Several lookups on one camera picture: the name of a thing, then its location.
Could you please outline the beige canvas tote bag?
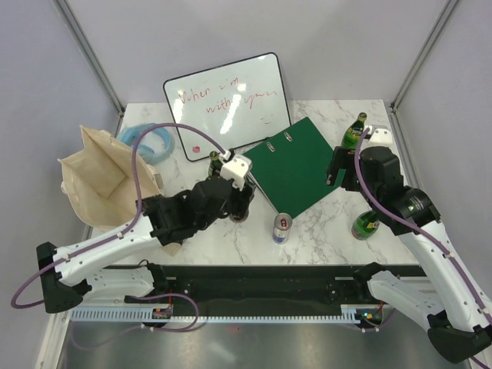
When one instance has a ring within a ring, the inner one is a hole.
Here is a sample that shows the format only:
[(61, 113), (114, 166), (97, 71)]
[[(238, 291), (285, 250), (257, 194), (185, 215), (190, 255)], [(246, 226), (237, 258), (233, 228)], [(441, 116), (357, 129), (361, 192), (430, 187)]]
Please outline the beige canvas tote bag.
[(99, 231), (132, 221), (137, 193), (132, 149), (109, 132), (81, 127), (83, 149), (61, 159), (61, 189), (77, 216)]

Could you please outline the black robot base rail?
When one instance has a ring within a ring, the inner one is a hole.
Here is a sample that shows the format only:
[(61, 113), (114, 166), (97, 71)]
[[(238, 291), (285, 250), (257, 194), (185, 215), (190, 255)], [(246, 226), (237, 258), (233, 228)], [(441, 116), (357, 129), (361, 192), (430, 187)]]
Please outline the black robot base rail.
[(360, 265), (157, 266), (150, 296), (168, 294), (178, 313), (217, 315), (340, 314), (344, 304), (376, 305), (359, 277)]

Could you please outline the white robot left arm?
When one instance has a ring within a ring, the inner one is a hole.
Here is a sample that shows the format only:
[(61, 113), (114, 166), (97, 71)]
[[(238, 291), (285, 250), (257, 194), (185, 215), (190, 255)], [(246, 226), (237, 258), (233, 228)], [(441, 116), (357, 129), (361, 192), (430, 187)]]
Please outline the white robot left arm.
[(181, 243), (219, 218), (246, 218), (254, 190), (250, 181), (239, 189), (231, 180), (214, 176), (173, 197), (143, 199), (135, 224), (121, 229), (120, 234), (106, 234), (95, 244), (59, 248), (50, 242), (39, 245), (36, 253), (46, 312), (59, 313), (80, 304), (88, 291), (88, 274), (118, 257), (127, 257), (153, 241), (162, 246)]

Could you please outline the cola bottle red cap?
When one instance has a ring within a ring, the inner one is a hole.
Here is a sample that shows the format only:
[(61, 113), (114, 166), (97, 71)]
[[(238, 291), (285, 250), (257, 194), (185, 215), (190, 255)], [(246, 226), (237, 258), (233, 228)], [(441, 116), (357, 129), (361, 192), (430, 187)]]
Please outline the cola bottle red cap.
[(235, 223), (241, 223), (248, 219), (249, 211), (246, 211), (243, 215), (239, 214), (230, 214), (229, 219)]

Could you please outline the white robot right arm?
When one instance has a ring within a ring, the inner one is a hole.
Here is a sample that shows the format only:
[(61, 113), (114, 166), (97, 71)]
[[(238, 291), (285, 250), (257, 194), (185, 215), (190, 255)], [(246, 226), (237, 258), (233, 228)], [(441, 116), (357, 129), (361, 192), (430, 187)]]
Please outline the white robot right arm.
[(346, 191), (362, 194), (417, 259), (436, 292), (425, 294), (373, 262), (357, 272), (353, 296), (364, 303), (382, 300), (404, 314), (445, 360), (474, 361), (491, 346), (491, 299), (457, 254), (431, 199), (404, 183), (399, 158), (388, 147), (337, 146), (326, 183), (334, 186), (337, 180)]

